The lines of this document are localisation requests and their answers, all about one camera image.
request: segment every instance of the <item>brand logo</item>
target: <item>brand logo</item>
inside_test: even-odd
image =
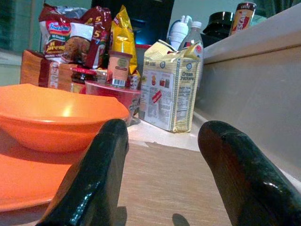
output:
[[[160,67],[161,67],[161,68],[165,68],[165,61],[162,61],[162,62],[160,63]]]
[[[191,64],[191,63],[187,64],[187,65],[186,65],[186,68],[187,68],[188,70],[190,70],[190,69],[192,68],[192,64]]]
[[[197,53],[201,53],[202,52],[202,47],[200,45],[196,46],[196,51]]]
[[[246,11],[243,11],[241,13],[241,17],[239,19],[239,22],[237,24],[237,28],[236,28],[236,31],[241,31],[243,30],[244,28],[246,28],[250,18],[246,16],[247,15],[247,12]]]
[[[191,42],[185,42],[183,48],[191,46]]]
[[[52,34],[69,34],[71,27],[69,23],[50,22],[48,31]]]

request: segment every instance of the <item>dark background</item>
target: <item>dark background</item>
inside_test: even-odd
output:
[[[92,0],[92,7],[110,9],[112,19],[121,6],[127,8],[135,33],[136,44],[153,44],[166,40],[174,0]]]

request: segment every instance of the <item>water bottle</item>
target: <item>water bottle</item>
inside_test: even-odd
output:
[[[191,30],[188,35],[184,38],[182,43],[180,44],[178,50],[182,50],[185,47],[191,46],[194,43],[201,42],[203,46],[203,41],[201,38],[201,26],[202,23],[199,21],[193,21],[191,25]]]
[[[202,52],[201,52],[201,65],[200,65],[200,71],[199,71],[199,77],[198,77],[198,89],[201,83],[202,79],[202,72],[203,72],[203,65],[204,65],[204,47],[203,47],[203,41],[201,38],[201,26],[202,23],[199,21],[193,21],[191,25],[191,30],[188,33],[188,35],[184,38],[182,43],[180,44],[180,47],[178,50],[182,50],[183,48],[189,47],[197,42],[201,43]]]

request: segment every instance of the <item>jar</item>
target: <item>jar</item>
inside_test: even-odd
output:
[[[85,87],[85,81],[96,81],[96,72],[86,68],[73,67],[71,76],[71,92],[80,93]]]
[[[128,65],[133,56],[112,50],[109,51],[109,55],[106,84],[118,88],[125,88],[128,77]]]

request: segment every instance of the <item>jar lid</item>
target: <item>jar lid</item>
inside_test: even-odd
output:
[[[192,27],[201,28],[202,27],[202,23],[199,22],[199,21],[193,21],[191,26]]]
[[[83,74],[91,74],[96,75],[95,71],[91,71],[90,69],[81,68],[81,67],[73,67],[71,68],[73,72],[83,73]]]
[[[127,58],[132,58],[132,57],[133,57],[132,54],[121,53],[121,52],[117,52],[117,51],[114,51],[114,50],[110,50],[110,51],[109,51],[109,55],[120,55],[120,56],[122,56],[122,57],[127,57]]]

